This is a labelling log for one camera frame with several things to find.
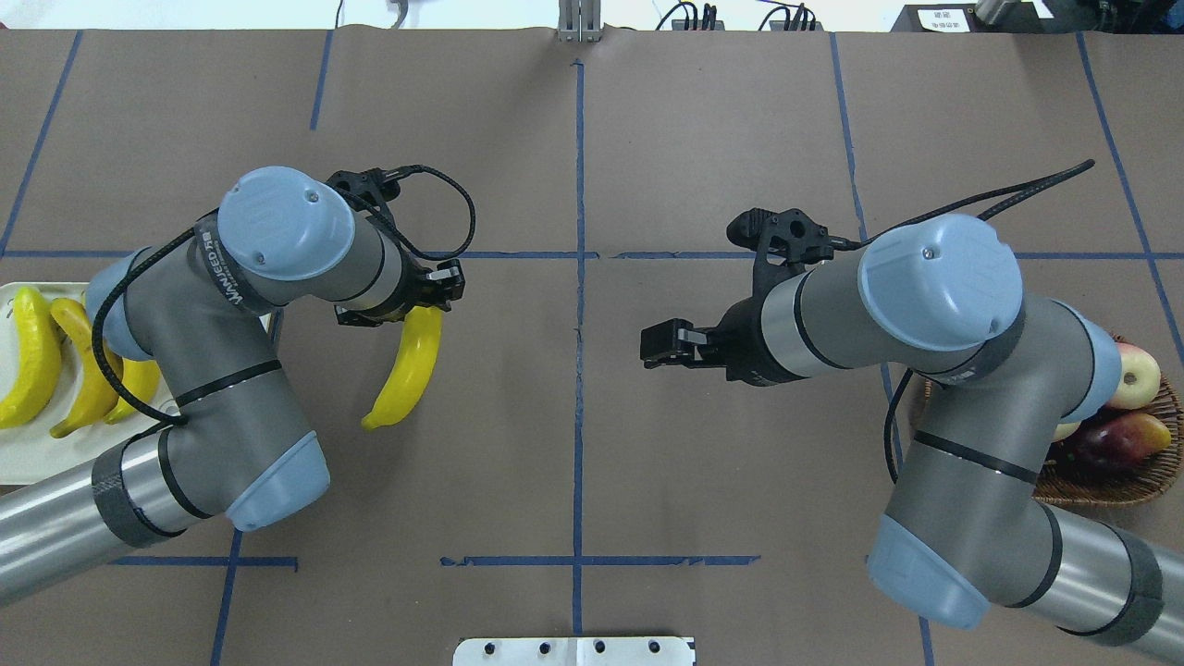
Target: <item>red apple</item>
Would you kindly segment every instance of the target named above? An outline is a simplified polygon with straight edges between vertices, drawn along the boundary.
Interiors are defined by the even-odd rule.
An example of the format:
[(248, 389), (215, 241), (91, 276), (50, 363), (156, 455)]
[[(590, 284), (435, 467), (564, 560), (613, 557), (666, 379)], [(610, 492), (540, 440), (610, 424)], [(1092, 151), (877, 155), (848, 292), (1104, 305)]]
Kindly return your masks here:
[(1122, 377), (1106, 406), (1114, 409), (1146, 406), (1159, 393), (1159, 364), (1154, 357), (1130, 342), (1119, 342), (1118, 353), (1122, 358)]
[(1139, 467), (1171, 443), (1172, 434), (1162, 421), (1132, 411), (1106, 423), (1087, 422), (1061, 448), (1063, 457), (1083, 472), (1114, 473)]

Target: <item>banana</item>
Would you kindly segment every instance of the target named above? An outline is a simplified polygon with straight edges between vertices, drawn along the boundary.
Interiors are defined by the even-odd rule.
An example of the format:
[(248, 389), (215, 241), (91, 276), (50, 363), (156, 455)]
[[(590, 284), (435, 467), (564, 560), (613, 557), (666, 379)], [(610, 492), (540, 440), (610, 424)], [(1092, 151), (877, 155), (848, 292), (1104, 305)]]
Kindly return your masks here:
[[(123, 359), (123, 385), (141, 401), (150, 401), (160, 385), (160, 366), (154, 360)], [(103, 417), (103, 422), (118, 423), (135, 412), (136, 408), (128, 404), (128, 401), (120, 398), (115, 409)]]
[(0, 402), (0, 428), (28, 423), (40, 414), (62, 374), (62, 347), (50, 320), (50, 303), (37, 289), (21, 287), (12, 312), (20, 341), (20, 370), (17, 383)]
[(439, 308), (414, 307), (403, 324), (399, 356), (394, 359), (386, 384), (374, 399), (362, 428), (374, 430), (394, 425), (406, 418), (427, 388), (440, 351), (444, 313)]
[[(82, 357), (82, 388), (78, 396), (70, 406), (70, 414), (53, 428), (50, 428), (50, 436), (62, 438), (75, 430), (90, 425), (103, 418), (103, 415), (111, 411), (118, 401), (118, 393), (107, 383), (98, 364), (95, 363), (95, 354), (90, 346), (90, 320), (86, 319), (86, 310), (82, 303), (73, 299), (53, 299), (50, 303), (50, 315), (58, 326), (66, 332), (66, 335), (78, 348)], [(120, 357), (111, 353), (103, 346), (108, 363), (111, 369), (120, 372)]]

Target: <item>metal bracket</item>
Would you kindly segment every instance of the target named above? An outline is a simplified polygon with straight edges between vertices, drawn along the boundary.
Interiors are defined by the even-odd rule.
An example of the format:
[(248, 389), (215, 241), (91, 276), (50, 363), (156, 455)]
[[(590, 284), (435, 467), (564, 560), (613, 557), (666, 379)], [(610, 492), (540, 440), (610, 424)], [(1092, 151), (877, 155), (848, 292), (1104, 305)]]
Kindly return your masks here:
[(600, 41), (600, 0), (559, 0), (560, 41)]
[(694, 666), (695, 639), (678, 636), (468, 639), (452, 666)]

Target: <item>black cable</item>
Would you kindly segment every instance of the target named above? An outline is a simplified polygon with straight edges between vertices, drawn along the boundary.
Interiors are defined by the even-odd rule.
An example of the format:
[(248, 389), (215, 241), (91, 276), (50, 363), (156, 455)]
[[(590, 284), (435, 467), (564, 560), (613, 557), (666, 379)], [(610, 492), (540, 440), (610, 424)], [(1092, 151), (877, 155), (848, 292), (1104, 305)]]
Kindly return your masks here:
[[(678, 11), (678, 7), (682, 7), (682, 11), (687, 12), (687, 27), (684, 30), (690, 30), (691, 25), (699, 25), (699, 7), (696, 7), (694, 2), (678, 2), (674, 7), (670, 7), (670, 11), (667, 12), (665, 15), (662, 17), (662, 20), (658, 21), (658, 27), (654, 30), (655, 31), (662, 30), (662, 26), (665, 25), (667, 19), (674, 15), (674, 13)], [(694, 19), (690, 18), (691, 12), (695, 13)]]
[(790, 23), (790, 8), (785, 5), (778, 5), (777, 7), (770, 9), (767, 14), (765, 14), (765, 20), (760, 21), (760, 27), (757, 28), (757, 32), (765, 30), (765, 26), (768, 24), (768, 19), (773, 18), (773, 14), (776, 14), (777, 12), (785, 12), (785, 23), (786, 24)]
[(173, 250), (184, 245), (191, 238), (193, 238), (193, 228), (186, 229), (184, 233), (161, 245), (160, 249), (153, 252), (147, 260), (136, 264), (136, 267), (129, 270), (122, 280), (116, 282), (115, 288), (111, 289), (111, 293), (108, 294), (105, 299), (103, 299), (102, 305), (98, 306), (98, 310), (95, 312), (95, 326), (90, 332), (91, 353), (95, 354), (95, 363), (98, 364), (98, 371), (103, 374), (103, 378), (107, 379), (107, 383), (115, 389), (115, 392), (118, 393), (121, 398), (134, 406), (136, 411), (170, 425), (184, 425), (188, 420), (184, 415), (174, 416), (172, 414), (159, 411), (131, 395), (131, 391), (123, 385), (123, 382), (120, 380), (120, 377), (115, 373), (115, 369), (112, 369), (111, 364), (107, 361), (107, 353), (104, 353), (103, 346), (103, 326), (107, 324), (108, 313), (110, 313), (111, 308), (115, 307), (115, 301), (120, 300), (120, 296), (128, 290), (128, 284), (131, 284), (133, 281), (143, 275), (144, 271), (152, 268), (156, 262), (165, 258), (165, 256)]
[(798, 11), (793, 12), (793, 20), (786, 21), (785, 30), (790, 30), (790, 26), (793, 26), (792, 30), (797, 31), (799, 25), (805, 25), (806, 23), (805, 19), (806, 19), (806, 6), (798, 5)]
[[(1076, 165), (1074, 167), (1067, 168), (1067, 169), (1064, 169), (1062, 172), (1058, 172), (1058, 173), (1054, 173), (1051, 175), (1044, 175), (1044, 177), (1037, 178), (1035, 180), (1029, 180), (1027, 182), (1019, 182), (1019, 184), (1016, 184), (1016, 185), (1009, 185), (1006, 187), (999, 187), (998, 190), (991, 190), (990, 192), (980, 192), (978, 194), (973, 194), (971, 197), (966, 197), (965, 199), (959, 199), (959, 200), (957, 200), (957, 201), (954, 201), (952, 204), (946, 204), (945, 206), (941, 206), (940, 209), (934, 209), (934, 210), (932, 210), (932, 211), (929, 211), (927, 213), (921, 213), (921, 214), (919, 214), (916, 217), (906, 219), (905, 222), (894, 224), (894, 225), (889, 226), (888, 229), (884, 229), (880, 233), (876, 233), (875, 236), (868, 238), (867, 241), (861, 241), (858, 243), (858, 245), (856, 245), (855, 248), (850, 248), (850, 249), (857, 250), (860, 248), (870, 245), (875, 239), (880, 238), (884, 233), (888, 233), (889, 231), (894, 231), (896, 229), (900, 229), (901, 226), (910, 226), (913, 224), (920, 224), (920, 223), (922, 223), (922, 222), (925, 222), (927, 219), (933, 219), (933, 218), (938, 217), (939, 214), (946, 214), (946, 213), (953, 212), (953, 211), (955, 211), (955, 210), (958, 210), (960, 207), (969, 206), (970, 204), (977, 204), (978, 201), (983, 201), (985, 199), (993, 199), (996, 197), (1002, 197), (1004, 194), (1014, 194), (1016, 192), (1023, 193), (1024, 191), (1035, 188), (1037, 186), (1041, 186), (1042, 184), (1048, 182), (1049, 180), (1056, 179), (1053, 182), (1048, 182), (1047, 186), (1041, 187), (1040, 190), (1032, 192), (1031, 194), (1028, 194), (1023, 199), (1018, 199), (1016, 201), (1012, 201), (1011, 204), (1009, 204), (1006, 206), (1006, 207), (1011, 207), (1011, 206), (1018, 204), (1019, 201), (1027, 199), (1028, 197), (1031, 197), (1034, 194), (1043, 192), (1044, 190), (1048, 190), (1053, 185), (1057, 185), (1060, 182), (1064, 182), (1066, 180), (1073, 178), (1074, 175), (1083, 173), (1085, 171), (1089, 169), (1093, 166), (1094, 166), (1094, 160), (1086, 160), (1086, 161), (1083, 161), (1083, 162), (1081, 162), (1081, 164), (1079, 164), (1079, 165)], [(1011, 201), (1011, 199), (1008, 199), (1006, 201), (1002, 201), (998, 205), (1003, 205), (1004, 203), (1008, 203), (1008, 201)], [(991, 216), (995, 216), (997, 212), (1000, 212), (1000, 211), (995, 211), (995, 212), (991, 213)], [(984, 218), (984, 217), (979, 216), (979, 219), (989, 219), (989, 218)]]
[(900, 399), (905, 396), (905, 389), (908, 388), (909, 379), (913, 378), (913, 369), (905, 371), (905, 374), (900, 378), (900, 383), (896, 384), (896, 391), (893, 392), (892, 399), (888, 401), (888, 414), (884, 415), (884, 463), (888, 465), (888, 475), (892, 476), (892, 482), (895, 484), (897, 479), (896, 474), (896, 459), (893, 457), (892, 453), (892, 429), (896, 424), (896, 408), (900, 406)]
[(456, 190), (457, 192), (461, 193), (462, 197), (464, 197), (464, 203), (465, 205), (469, 206), (469, 233), (465, 236), (464, 242), (461, 243), (461, 246), (458, 246), (456, 250), (452, 250), (451, 252), (444, 252), (443, 255), (432, 255), (420, 250), (411, 241), (408, 241), (406, 236), (404, 236), (399, 231), (399, 229), (394, 225), (394, 220), (387, 217), (386, 213), (379, 210), (374, 204), (371, 204), (366, 199), (362, 199), (361, 197), (347, 190), (340, 190), (337, 187), (334, 187), (334, 191), (341, 194), (343, 198), (348, 199), (349, 201), (353, 201), (354, 204), (360, 206), (371, 216), (373, 216), (374, 219), (377, 219), (379, 224), (382, 225), (382, 229), (386, 230), (387, 235), (391, 236), (393, 241), (406, 248), (407, 251), (411, 252), (412, 255), (416, 255), (417, 257), (426, 261), (446, 261), (456, 258), (469, 249), (469, 244), (472, 243), (472, 237), (477, 232), (477, 207), (472, 203), (472, 197), (469, 196), (469, 192), (465, 191), (465, 188), (462, 187), (459, 182), (452, 180), (452, 178), (449, 177), (446, 173), (425, 165), (401, 166), (386, 172), (384, 177), (398, 181), (410, 175), (414, 175), (417, 173), (426, 173), (429, 175), (435, 175), (436, 178), (451, 185), (453, 190)]
[(398, 30), (403, 27), (403, 21), (407, 20), (407, 0), (395, 0), (394, 4), (399, 6), (399, 20), (391, 27)]
[(1080, 165), (1077, 165), (1075, 167), (1067, 168), (1067, 169), (1062, 171), (1061, 173), (1053, 174), (1053, 175), (1045, 178), (1044, 180), (1037, 182), (1036, 185), (1032, 185), (1028, 190), (1024, 190), (1023, 192), (1019, 192), (1015, 197), (1010, 197), (1008, 199), (1004, 199), (1004, 200), (999, 201), (998, 204), (995, 204), (993, 206), (986, 209), (985, 211), (983, 211), (982, 213), (979, 213), (978, 219), (982, 219), (982, 220), (986, 222), (986, 220), (991, 219), (992, 217), (1002, 213), (1003, 211), (1010, 209), (1011, 206), (1014, 206), (1016, 204), (1019, 204), (1022, 201), (1025, 201), (1025, 200), (1035, 197), (1036, 194), (1040, 194), (1041, 192), (1048, 190), (1049, 187), (1051, 187), (1054, 185), (1060, 185), (1060, 184), (1064, 182), (1066, 180), (1073, 178), (1074, 175), (1077, 175), (1079, 173), (1085, 173), (1085, 172), (1089, 171), (1090, 168), (1093, 168), (1093, 166), (1094, 166), (1094, 161), (1093, 160), (1086, 160), (1086, 161), (1081, 162)]

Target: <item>black strap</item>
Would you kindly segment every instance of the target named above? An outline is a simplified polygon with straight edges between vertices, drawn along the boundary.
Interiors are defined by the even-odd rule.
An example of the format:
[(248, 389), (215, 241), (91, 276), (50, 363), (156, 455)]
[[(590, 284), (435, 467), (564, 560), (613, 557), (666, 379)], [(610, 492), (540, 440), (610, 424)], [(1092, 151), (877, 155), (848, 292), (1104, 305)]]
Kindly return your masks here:
[(1086, 339), (1089, 340), (1089, 365), (1087, 366), (1087, 367), (1089, 367), (1089, 383), (1086, 384), (1086, 392), (1081, 395), (1081, 399), (1077, 401), (1077, 404), (1073, 405), (1073, 409), (1070, 409), (1069, 411), (1067, 411), (1067, 412), (1064, 412), (1062, 415), (1062, 416), (1069, 416), (1074, 411), (1077, 411), (1077, 409), (1081, 406), (1081, 404), (1083, 402), (1086, 402), (1086, 398), (1089, 397), (1089, 388), (1092, 388), (1094, 385), (1094, 371), (1098, 369), (1096, 367), (1098, 366), (1098, 359), (1096, 359), (1098, 352), (1094, 350), (1093, 339), (1089, 337), (1089, 328), (1087, 328), (1086, 327), (1086, 322), (1081, 320), (1081, 315), (1079, 315), (1077, 313), (1073, 312), (1073, 308), (1070, 308), (1069, 306), (1062, 303), (1061, 301), (1053, 301), (1053, 302), (1056, 303), (1056, 305), (1058, 305), (1058, 306), (1061, 306), (1062, 308), (1069, 310), (1069, 314), (1073, 315), (1073, 319), (1077, 322), (1079, 326), (1081, 326), (1081, 331), (1086, 334)]
[(362, 287), (360, 292), (358, 292), (353, 296), (348, 296), (345, 299), (336, 299), (333, 301), (334, 303), (345, 303), (347, 301), (356, 299), (358, 296), (361, 296), (366, 292), (369, 292), (369, 288), (373, 287), (375, 282), (378, 282), (379, 277), (382, 276), (382, 269), (386, 268), (386, 243), (382, 242), (382, 233), (378, 230), (377, 226), (371, 225), (371, 229), (373, 229), (374, 233), (378, 235), (378, 249), (379, 249), (378, 270), (374, 271), (374, 277), (371, 277), (371, 281), (365, 287)]
[(133, 547), (159, 544), (179, 532), (166, 532), (153, 525), (128, 495), (123, 485), (123, 452), (134, 440), (128, 440), (103, 452), (90, 469), (90, 488), (95, 506), (107, 529)]
[(232, 372), (226, 377), (223, 377), (221, 379), (214, 379), (213, 382), (207, 382), (206, 384), (202, 384), (197, 389), (181, 393), (180, 396), (176, 397), (176, 406), (179, 408), (185, 406), (192, 402), (200, 401), (201, 398), (208, 396), (210, 393), (217, 393), (223, 389), (229, 389), (234, 384), (238, 384), (240, 382), (246, 382), (247, 379), (251, 379), (252, 377), (258, 377), (259, 374), (266, 374), (268, 372), (279, 370), (281, 367), (283, 366), (279, 365), (279, 361), (277, 359), (265, 360), (263, 363), (252, 365), (251, 367), (244, 367), (243, 370), (239, 370), (238, 372)]
[(1087, 638), (1098, 645), (1118, 647), (1141, 639), (1159, 621), (1159, 614), (1164, 610), (1164, 572), (1159, 569), (1156, 553), (1146, 542), (1126, 530), (1119, 530), (1113, 525), (1106, 526), (1118, 534), (1131, 561), (1131, 591), (1127, 593), (1126, 603), (1122, 604), (1122, 610), (1100, 629), (1070, 632), (1061, 628), (1061, 630)]
[(202, 520), (212, 518), (212, 514), (201, 511), (189, 501), (189, 498), (181, 491), (180, 484), (176, 482), (176, 475), (173, 474), (173, 465), (168, 461), (168, 434), (172, 431), (173, 429), (169, 428), (161, 433), (159, 443), (156, 444), (156, 457), (160, 460), (160, 470), (165, 475), (165, 485), (168, 486), (168, 492), (173, 494), (176, 504), (187, 511), (189, 515)]
[(987, 469), (993, 469), (999, 474), (1006, 474), (1014, 479), (1019, 479), (1025, 484), (1036, 485), (1036, 480), (1040, 478), (1040, 470), (1032, 472), (1031, 469), (1025, 469), (1019, 467), (1014, 462), (1008, 462), (1003, 459), (995, 457), (993, 455), (985, 454), (980, 450), (972, 449), (970, 447), (964, 447), (958, 442), (951, 442), (950, 440), (925, 433), (924, 430), (918, 430), (916, 435), (913, 435), (913, 440), (938, 449), (939, 452), (945, 452), (950, 455), (960, 457), (969, 462), (976, 465), (982, 465)]
[(193, 225), (193, 232), (198, 241), (195, 243), (198, 258), (206, 267), (210, 280), (223, 297), (255, 316), (275, 312), (276, 305), (255, 290), (243, 267), (226, 254), (226, 248), (218, 236), (218, 211), (199, 219)]
[(1061, 537), (1061, 523), (1056, 519), (1051, 508), (1040, 502), (1036, 502), (1036, 505), (1044, 510), (1044, 515), (1048, 515), (1048, 526), (1053, 530), (1053, 555), (1048, 559), (1048, 569), (1044, 571), (1044, 577), (1041, 578), (1040, 584), (1036, 585), (1032, 594), (1024, 597), (1021, 602), (1008, 604), (1008, 608), (1025, 608), (1036, 603), (1044, 596), (1044, 593), (1053, 587), (1053, 581), (1055, 581), (1056, 575), (1061, 572), (1061, 558), (1064, 555), (1064, 539)]
[(798, 333), (802, 334), (802, 341), (805, 342), (806, 348), (810, 350), (810, 353), (812, 353), (815, 358), (837, 370), (850, 370), (850, 367), (847, 367), (845, 365), (838, 365), (837, 363), (826, 358), (822, 352), (819, 352), (818, 347), (815, 346), (813, 340), (810, 339), (810, 334), (806, 333), (806, 325), (802, 321), (802, 288), (805, 287), (806, 280), (809, 278), (810, 278), (810, 273), (803, 275), (802, 280), (798, 280), (797, 290), (793, 293), (793, 324), (797, 325)]
[(974, 352), (974, 356), (950, 370), (944, 370), (941, 372), (925, 372), (924, 374), (938, 384), (957, 386), (959, 384), (965, 384), (976, 377), (985, 377), (995, 372), (1000, 365), (1003, 365), (1003, 361), (1011, 358), (1011, 352), (1016, 351), (1016, 345), (1019, 344), (1019, 337), (1024, 333), (1024, 324), (1027, 319), (1028, 313), (1023, 303), (1021, 303), (1019, 314), (1016, 315), (1011, 326), (1009, 326), (1003, 333), (999, 333), (995, 338), (983, 342), (978, 351)]

